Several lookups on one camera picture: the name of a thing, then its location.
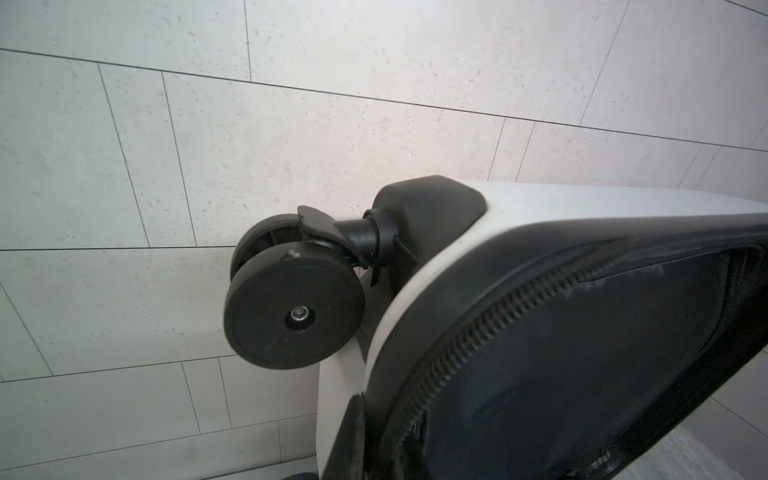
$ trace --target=black wheel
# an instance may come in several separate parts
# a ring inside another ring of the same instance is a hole
[[[230,280],[257,253],[281,243],[298,242],[299,216],[296,214],[274,215],[253,225],[237,242],[230,264]]]
[[[340,254],[314,243],[282,243],[237,271],[224,304],[224,332],[249,362],[297,369],[344,346],[364,307],[357,275]]]

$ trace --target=floor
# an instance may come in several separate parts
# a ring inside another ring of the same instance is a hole
[[[0,478],[314,455],[316,366],[221,331],[269,215],[427,174],[768,201],[767,46],[767,0],[0,2]],[[683,423],[746,480],[765,378]]]

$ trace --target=silver bolt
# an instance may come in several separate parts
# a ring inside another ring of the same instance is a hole
[[[310,316],[310,309],[306,308],[305,306],[298,306],[295,309],[290,311],[291,319],[297,322],[303,322],[309,316]]]

